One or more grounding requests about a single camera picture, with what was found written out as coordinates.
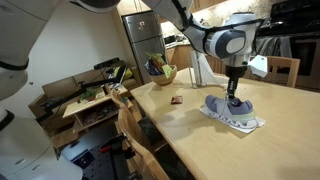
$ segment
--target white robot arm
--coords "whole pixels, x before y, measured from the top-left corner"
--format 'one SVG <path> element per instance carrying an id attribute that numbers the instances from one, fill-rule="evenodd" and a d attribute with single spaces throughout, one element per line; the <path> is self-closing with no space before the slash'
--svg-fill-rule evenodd
<path id="1" fill-rule="evenodd" d="M 235 13 L 222 27 L 200 25 L 189 12 L 192 0 L 143 0 L 153 11 L 172 22 L 187 36 L 193 48 L 223 59 L 229 77 L 228 94 L 234 98 L 238 79 L 247 70 L 257 23 L 253 13 Z"/>
<path id="2" fill-rule="evenodd" d="M 27 81 L 29 52 L 62 0 L 0 0 L 0 100 Z M 104 13 L 119 0 L 75 0 L 89 11 Z M 63 156 L 31 118 L 16 117 L 0 107 L 0 179 L 81 179 L 82 170 Z"/>

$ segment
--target wall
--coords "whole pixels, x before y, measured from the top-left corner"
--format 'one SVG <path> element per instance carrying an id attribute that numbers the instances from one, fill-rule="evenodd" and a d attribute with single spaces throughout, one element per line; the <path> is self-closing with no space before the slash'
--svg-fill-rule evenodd
<path id="1" fill-rule="evenodd" d="M 198 21 L 204 19 L 206 26 L 221 26 L 223 22 L 235 12 L 254 12 L 257 18 L 266 18 L 270 15 L 271 6 L 284 0 L 228 0 L 208 9 L 193 14 Z M 161 24 L 162 31 L 167 34 L 180 34 L 172 23 Z"/>
<path id="2" fill-rule="evenodd" d="M 22 117 L 34 117 L 28 104 L 43 94 L 41 86 L 119 57 L 126 59 L 112 12 L 94 14 L 70 3 L 61 4 L 29 55 L 28 82 L 1 107 Z"/>

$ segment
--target small object on table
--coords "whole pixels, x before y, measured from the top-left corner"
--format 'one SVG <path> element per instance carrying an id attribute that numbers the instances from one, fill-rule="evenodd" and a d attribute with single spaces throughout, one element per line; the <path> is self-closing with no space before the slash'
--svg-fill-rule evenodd
<path id="1" fill-rule="evenodd" d="M 171 99 L 171 104 L 182 104 L 183 97 L 182 96 L 173 96 Z"/>
<path id="2" fill-rule="evenodd" d="M 102 86 L 101 86 L 101 89 L 103 90 L 105 96 L 109 94 L 107 88 L 108 88 L 108 87 L 106 87 L 106 85 L 102 85 Z"/>

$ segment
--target chair back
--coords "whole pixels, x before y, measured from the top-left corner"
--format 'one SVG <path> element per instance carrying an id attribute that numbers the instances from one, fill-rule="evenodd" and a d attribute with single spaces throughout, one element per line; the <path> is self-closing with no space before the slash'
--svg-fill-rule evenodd
<path id="1" fill-rule="evenodd" d="M 279 57 L 279 56 L 266 56 L 266 57 L 268 59 L 268 70 L 269 70 L 267 76 L 264 78 L 257 77 L 257 76 L 254 76 L 250 70 L 247 70 L 245 78 L 276 84 L 277 76 L 280 75 L 278 73 L 278 69 L 286 67 L 290 69 L 286 86 L 294 88 L 296 86 L 296 81 L 298 77 L 300 60 L 294 59 L 294 58 Z"/>
<path id="2" fill-rule="evenodd" d="M 111 97 L 112 101 L 116 104 L 116 106 L 117 106 L 118 108 L 120 108 L 120 105 L 121 105 L 121 104 L 124 104 L 124 103 L 122 102 L 122 97 L 121 97 L 121 95 L 117 92 L 117 90 L 112 89 L 112 90 L 110 91 L 110 97 Z"/>
<path id="3" fill-rule="evenodd" d="M 169 179 L 159 162 L 150 152 L 150 145 L 140 126 L 124 104 L 120 105 L 118 123 L 121 131 L 127 136 L 127 142 L 134 149 L 135 161 L 144 179 Z"/>

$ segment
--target kitchen counter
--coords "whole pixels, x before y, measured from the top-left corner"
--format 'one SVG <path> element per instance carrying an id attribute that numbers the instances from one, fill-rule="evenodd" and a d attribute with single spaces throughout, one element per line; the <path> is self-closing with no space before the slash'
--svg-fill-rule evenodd
<path id="1" fill-rule="evenodd" d="M 181 45 L 190 45 L 190 42 L 187 39 L 187 40 L 183 40 L 183 41 L 180 41 L 180 42 L 174 42 L 174 43 L 167 44 L 165 47 L 166 47 L 166 49 L 170 49 L 170 48 L 173 48 L 173 47 L 176 47 L 176 46 L 181 46 Z"/>

